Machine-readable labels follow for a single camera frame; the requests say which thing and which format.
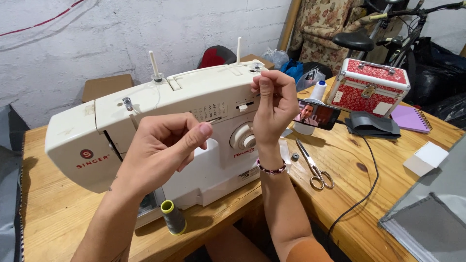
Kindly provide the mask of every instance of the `charging cable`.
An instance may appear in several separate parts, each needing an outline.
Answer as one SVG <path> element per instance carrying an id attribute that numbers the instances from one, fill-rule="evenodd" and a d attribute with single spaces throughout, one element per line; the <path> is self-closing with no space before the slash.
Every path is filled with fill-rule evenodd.
<path id="1" fill-rule="evenodd" d="M 345 122 L 343 121 L 340 121 L 340 120 L 337 120 L 336 123 L 339 123 L 339 124 L 343 124 L 343 125 L 346 125 Z M 362 202 L 364 202 L 364 200 L 366 200 L 370 194 L 372 194 L 372 191 L 374 190 L 374 188 L 376 187 L 376 183 L 377 183 L 377 180 L 378 180 L 378 177 L 379 177 L 379 173 L 378 173 L 378 169 L 377 169 L 377 163 L 376 163 L 376 158 L 374 157 L 374 153 L 372 152 L 372 149 L 370 148 L 370 145 L 369 143 L 367 142 L 366 138 L 361 135 L 358 131 L 354 130 L 353 128 L 351 128 L 351 130 L 358 134 L 360 137 L 362 137 L 364 139 L 364 142 L 366 142 L 366 145 L 367 147 L 369 148 L 369 151 L 370 151 L 370 154 L 372 156 L 372 160 L 374 160 L 374 166 L 376 168 L 376 173 L 377 173 L 377 176 L 376 176 L 376 179 L 374 180 L 374 184 L 372 185 L 372 187 L 370 188 L 369 190 L 369 193 L 367 193 L 367 195 L 365 197 L 363 197 L 363 199 L 361 199 L 359 202 L 357 202 L 356 204 L 354 204 L 352 207 L 350 207 L 348 210 L 346 210 L 343 214 L 341 214 L 336 220 L 335 222 L 333 222 L 333 224 L 330 226 L 329 228 L 329 232 L 327 233 L 327 250 L 329 252 L 329 256 L 330 258 L 332 257 L 331 255 L 331 252 L 330 252 L 330 242 L 331 242 L 331 239 L 330 239 L 330 234 L 332 233 L 333 229 L 335 228 L 335 225 L 338 223 L 338 221 L 346 214 L 348 214 L 351 210 L 353 210 L 355 207 L 357 207 L 357 205 L 361 204 Z"/>

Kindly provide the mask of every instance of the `spiral notebook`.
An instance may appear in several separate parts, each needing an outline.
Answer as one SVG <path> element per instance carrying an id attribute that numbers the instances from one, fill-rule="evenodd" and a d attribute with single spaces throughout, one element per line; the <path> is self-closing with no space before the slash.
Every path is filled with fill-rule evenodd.
<path id="1" fill-rule="evenodd" d="M 401 129 L 429 133 L 432 126 L 424 113 L 414 107 L 398 105 L 391 113 L 391 118 Z"/>

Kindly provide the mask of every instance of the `man on screen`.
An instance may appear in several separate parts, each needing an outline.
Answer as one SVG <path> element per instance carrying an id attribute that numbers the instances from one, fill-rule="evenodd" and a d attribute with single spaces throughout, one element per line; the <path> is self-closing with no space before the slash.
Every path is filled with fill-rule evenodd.
<path id="1" fill-rule="evenodd" d="M 299 113 L 299 115 L 297 115 L 294 120 L 313 126 L 319 126 L 319 123 L 317 123 L 317 121 L 311 119 L 313 110 L 314 108 L 312 107 L 312 105 L 305 105 L 304 108 L 301 109 L 301 113 Z"/>

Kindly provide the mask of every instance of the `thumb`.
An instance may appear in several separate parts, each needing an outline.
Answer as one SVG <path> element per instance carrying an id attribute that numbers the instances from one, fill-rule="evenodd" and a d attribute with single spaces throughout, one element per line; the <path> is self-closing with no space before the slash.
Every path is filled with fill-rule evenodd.
<path id="1" fill-rule="evenodd" d="M 212 125 L 208 122 L 202 122 L 191 128 L 176 144 L 170 148 L 173 150 L 174 157 L 183 161 L 197 147 L 202 146 L 212 135 Z"/>
<path id="2" fill-rule="evenodd" d="M 270 110 L 274 106 L 274 84 L 268 77 L 261 77 L 259 79 L 260 90 L 260 110 Z"/>

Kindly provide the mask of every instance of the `phone screen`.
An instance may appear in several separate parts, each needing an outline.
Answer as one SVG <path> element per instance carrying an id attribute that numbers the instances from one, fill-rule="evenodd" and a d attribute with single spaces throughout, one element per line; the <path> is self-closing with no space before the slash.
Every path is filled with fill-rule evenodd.
<path id="1" fill-rule="evenodd" d="M 300 112 L 293 121 L 325 130 L 332 130 L 340 115 L 340 109 L 333 106 L 307 102 L 302 99 L 298 99 L 298 105 Z"/>

